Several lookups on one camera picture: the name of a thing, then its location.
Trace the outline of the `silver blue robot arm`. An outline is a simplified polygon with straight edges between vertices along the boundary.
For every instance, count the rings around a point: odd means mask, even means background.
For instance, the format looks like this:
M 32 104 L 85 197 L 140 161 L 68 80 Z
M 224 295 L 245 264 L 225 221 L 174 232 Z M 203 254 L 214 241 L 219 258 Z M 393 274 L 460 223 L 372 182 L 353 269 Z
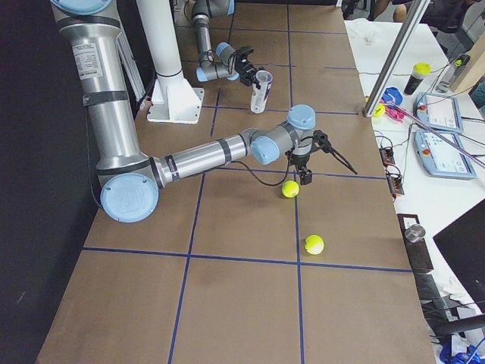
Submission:
M 196 75 L 199 82 L 227 78 L 239 80 L 245 86 L 256 86 L 260 81 L 257 73 L 264 71 L 248 60 L 254 52 L 250 45 L 235 49 L 227 42 L 214 48 L 211 44 L 209 21 L 215 17 L 231 15 L 235 11 L 235 1 L 198 0 L 192 7 L 191 19 L 197 39 L 199 66 Z
M 286 157 L 301 184 L 309 184 L 308 160 L 325 152 L 345 158 L 316 128 L 314 110 L 293 106 L 286 119 L 270 130 L 249 128 L 232 136 L 163 157 L 145 154 L 139 140 L 149 132 L 171 137 L 199 121 L 205 92 L 184 77 L 167 1 L 136 4 L 154 66 L 152 85 L 145 88 L 114 1 L 54 1 L 60 33 L 71 45 L 83 88 L 87 130 L 95 134 L 100 159 L 96 166 L 101 192 L 99 207 L 115 221 L 147 218 L 161 189 L 214 168 L 241 163 L 253 156 L 269 165 Z

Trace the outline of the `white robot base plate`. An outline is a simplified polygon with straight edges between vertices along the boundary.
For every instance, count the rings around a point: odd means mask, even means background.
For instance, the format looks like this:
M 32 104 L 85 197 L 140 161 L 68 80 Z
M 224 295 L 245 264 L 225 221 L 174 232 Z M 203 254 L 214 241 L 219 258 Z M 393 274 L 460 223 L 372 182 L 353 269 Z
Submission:
M 203 88 L 191 87 L 185 79 L 167 86 L 156 80 L 147 119 L 157 123 L 197 124 L 204 96 Z

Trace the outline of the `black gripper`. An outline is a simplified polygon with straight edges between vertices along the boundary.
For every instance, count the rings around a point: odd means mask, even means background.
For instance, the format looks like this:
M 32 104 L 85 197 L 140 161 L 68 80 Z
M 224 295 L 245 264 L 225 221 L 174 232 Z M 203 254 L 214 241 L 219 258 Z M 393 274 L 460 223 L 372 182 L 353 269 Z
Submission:
M 264 67 L 258 69 L 248 60 L 248 56 L 254 52 L 250 45 L 237 49 L 233 57 L 233 68 L 239 75 L 239 81 L 245 86 L 253 86 L 257 83 L 256 74 L 266 71 Z
M 293 147 L 285 152 L 288 160 L 288 165 L 293 165 L 299 175 L 299 183 L 301 185 L 308 185 L 312 182 L 312 171 L 308 169 L 307 163 L 310 159 L 310 154 L 319 150 L 330 153 L 340 164 L 357 175 L 358 172 L 352 164 L 336 149 L 334 149 L 328 136 L 321 130 L 304 130 L 302 135 L 297 131 L 289 132 Z

